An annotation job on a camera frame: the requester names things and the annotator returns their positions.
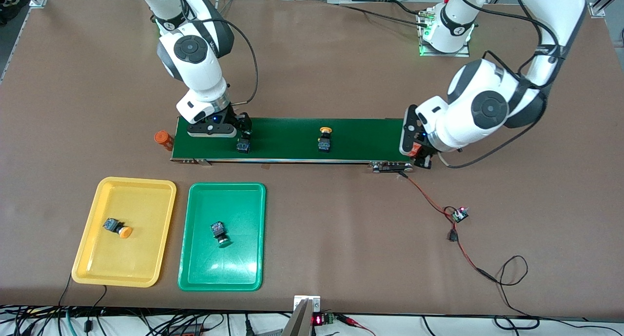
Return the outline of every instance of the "teal cable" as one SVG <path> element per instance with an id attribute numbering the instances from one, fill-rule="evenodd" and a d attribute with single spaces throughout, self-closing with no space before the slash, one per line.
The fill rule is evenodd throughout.
<path id="1" fill-rule="evenodd" d="M 69 326 L 69 332 L 72 333 L 72 336 L 78 336 L 76 334 L 76 330 L 74 330 L 74 326 L 72 325 L 72 321 L 69 320 L 69 308 L 65 310 L 65 318 L 67 318 L 67 325 Z"/>

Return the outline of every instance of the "yellow tray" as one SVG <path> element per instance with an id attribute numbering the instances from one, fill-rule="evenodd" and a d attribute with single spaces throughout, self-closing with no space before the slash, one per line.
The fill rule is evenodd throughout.
<path id="1" fill-rule="evenodd" d="M 105 178 L 97 186 L 74 260 L 78 283 L 150 287 L 160 274 L 176 186 L 166 180 Z M 105 230 L 107 218 L 132 228 L 128 238 Z"/>

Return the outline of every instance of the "green tray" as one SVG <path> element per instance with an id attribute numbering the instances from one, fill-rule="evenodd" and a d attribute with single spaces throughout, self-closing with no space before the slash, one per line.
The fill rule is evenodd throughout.
<path id="1" fill-rule="evenodd" d="M 267 190 L 256 182 L 198 182 L 189 190 L 178 287 L 256 291 L 262 284 Z M 210 225 L 223 222 L 232 244 L 219 248 Z"/>
<path id="2" fill-rule="evenodd" d="M 399 152 L 403 119 L 252 118 L 252 149 L 236 150 L 238 138 L 192 138 L 178 118 L 172 160 L 209 162 L 370 163 L 407 162 Z M 331 151 L 318 151 L 321 127 L 332 128 Z"/>

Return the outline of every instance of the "tray rim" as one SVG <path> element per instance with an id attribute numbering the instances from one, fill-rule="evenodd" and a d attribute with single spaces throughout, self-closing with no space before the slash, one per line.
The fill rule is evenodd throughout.
<path id="1" fill-rule="evenodd" d="M 189 205 L 190 205 L 190 197 L 191 197 L 191 192 L 194 190 L 195 187 L 199 187 L 200 185 L 205 185 L 205 184 L 209 184 L 209 185 L 259 185 L 259 190 L 260 190 L 260 194 L 262 196 L 262 208 L 261 208 L 261 224 L 259 227 L 259 236 L 264 237 L 265 234 L 265 216 L 266 216 L 266 211 L 267 211 L 267 187 L 261 183 L 261 182 L 196 182 L 193 185 L 191 185 L 190 189 L 189 189 L 189 200 L 187 200 L 187 215 L 189 214 Z M 183 279 L 183 272 L 185 271 L 184 269 L 184 245 L 187 242 L 187 235 L 189 235 L 189 233 L 187 232 L 187 223 L 188 221 L 185 220 L 184 222 L 184 233 L 182 236 L 182 245 L 181 245 L 181 252 L 180 252 L 180 268 L 178 269 L 178 288 L 181 291 L 185 291 L 185 292 L 223 292 L 223 293 L 230 293 L 230 292 L 254 292 L 257 291 L 260 286 L 262 285 L 262 280 L 263 280 L 263 269 L 264 269 L 264 251 L 265 251 L 265 242 L 264 239 L 260 240 L 259 242 L 259 247 L 258 247 L 258 268 L 256 270 L 256 276 L 258 277 L 256 279 L 256 283 L 254 283 L 254 285 L 252 285 L 249 289 L 244 289 L 244 290 L 230 290 L 230 291 L 223 291 L 223 290 L 211 290 L 211 289 L 198 289 L 198 288 L 183 288 L 181 286 L 182 283 L 182 279 Z"/>
<path id="2" fill-rule="evenodd" d="M 156 183 L 160 185 L 167 185 L 171 189 L 171 196 L 169 198 L 169 207 L 167 208 L 167 217 L 165 218 L 165 229 L 163 230 L 163 240 L 158 249 L 158 260 L 156 261 L 156 272 L 154 276 L 147 282 L 136 282 L 136 283 L 127 283 L 119 280 L 109 280 L 106 278 L 82 278 L 78 276 L 78 265 L 80 263 L 80 258 L 82 254 L 84 254 L 84 247 L 86 245 L 87 236 L 89 234 L 89 228 L 91 227 L 94 217 L 96 215 L 96 203 L 102 194 L 102 189 L 105 184 L 113 181 L 123 181 L 123 182 L 136 182 L 136 183 Z M 91 209 L 89 209 L 89 216 L 87 217 L 87 222 L 84 225 L 84 230 L 82 231 L 82 237 L 80 238 L 80 245 L 78 246 L 78 252 L 76 253 L 76 258 L 74 259 L 74 265 L 72 266 L 72 280 L 76 283 L 86 283 L 90 285 L 107 285 L 107 286 L 122 286 L 122 287 L 150 287 L 158 281 L 160 277 L 160 270 L 162 268 L 162 260 L 165 252 L 165 246 L 167 245 L 167 236 L 169 235 L 169 227 L 171 223 L 171 216 L 174 211 L 174 204 L 176 201 L 176 192 L 177 188 L 176 184 L 169 180 L 158 180 L 153 178 L 123 178 L 117 176 L 109 176 L 103 178 L 96 188 L 96 194 L 93 196 L 93 201 L 91 203 Z"/>

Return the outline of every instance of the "brown tabletop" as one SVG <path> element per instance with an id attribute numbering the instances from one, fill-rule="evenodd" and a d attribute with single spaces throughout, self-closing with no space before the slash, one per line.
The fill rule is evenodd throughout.
<path id="1" fill-rule="evenodd" d="M 388 3 L 366 7 L 410 18 Z M 152 138 L 174 131 L 187 88 L 158 60 L 149 16 L 142 0 L 49 0 L 32 10 L 0 87 L 0 303 L 56 304 L 98 182 L 122 176 L 172 180 L 178 195 L 158 283 L 111 287 L 101 305 L 289 310 L 294 295 L 314 294 L 345 312 L 512 314 L 446 240 L 443 216 L 397 175 L 362 165 L 169 162 Z M 401 118 L 411 103 L 443 96 L 470 61 L 421 58 L 414 27 L 325 3 L 240 0 L 226 18 L 258 56 L 258 95 L 240 109 L 252 117 Z M 492 49 L 517 67 L 530 56 L 530 24 L 478 21 L 473 59 Z M 220 62 L 233 100 L 247 98 L 254 70 L 244 40 Z M 436 161 L 412 175 L 440 204 L 471 208 L 459 231 L 479 267 L 493 274 L 514 254 L 526 258 L 528 276 L 507 289 L 519 309 L 624 316 L 622 96 L 605 23 L 587 18 L 535 129 L 472 167 Z M 448 160 L 470 160 L 515 132 Z M 189 187 L 211 181 L 267 187 L 257 292 L 176 284 Z M 72 282 L 64 303 L 91 305 L 101 293 Z"/>

